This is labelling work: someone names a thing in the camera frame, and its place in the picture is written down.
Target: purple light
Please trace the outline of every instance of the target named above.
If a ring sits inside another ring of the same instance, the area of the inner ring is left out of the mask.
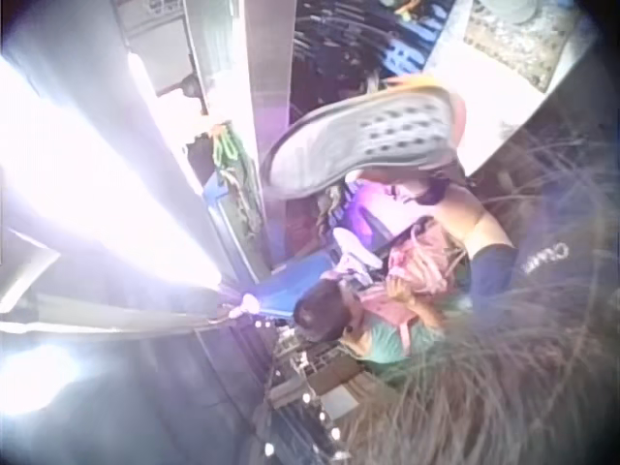
[[[261,303],[251,294],[246,294],[243,296],[241,306],[246,312],[251,313],[252,315],[256,315],[261,312]]]

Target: patterned mat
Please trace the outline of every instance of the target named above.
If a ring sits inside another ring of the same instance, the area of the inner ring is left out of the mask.
[[[578,19],[577,9],[560,7],[555,0],[542,0],[534,18],[514,25],[475,2],[465,42],[517,71],[541,92],[546,92]]]

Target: sneaker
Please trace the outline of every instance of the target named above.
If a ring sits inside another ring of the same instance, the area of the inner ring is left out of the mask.
[[[297,121],[267,153],[263,189],[280,199],[323,191],[350,171],[399,167],[433,171],[453,165],[462,133],[458,107],[432,77],[402,77],[391,88],[318,108]]]

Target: teal shirt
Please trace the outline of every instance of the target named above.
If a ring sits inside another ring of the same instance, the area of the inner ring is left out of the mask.
[[[447,297],[435,302],[435,308],[441,311],[445,318],[451,319],[468,313],[471,302],[467,296]],[[365,324],[370,327],[372,346],[370,353],[359,359],[374,363],[402,361],[411,353],[428,350],[444,337],[442,331],[428,328],[422,322],[417,322],[411,326],[411,351],[405,354],[398,328],[374,314],[368,314],[364,319]]]

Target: hand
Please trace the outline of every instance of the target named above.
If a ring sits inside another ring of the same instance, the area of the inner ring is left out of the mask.
[[[397,276],[388,276],[386,280],[386,291],[389,298],[399,302],[409,303],[415,300],[409,283]]]

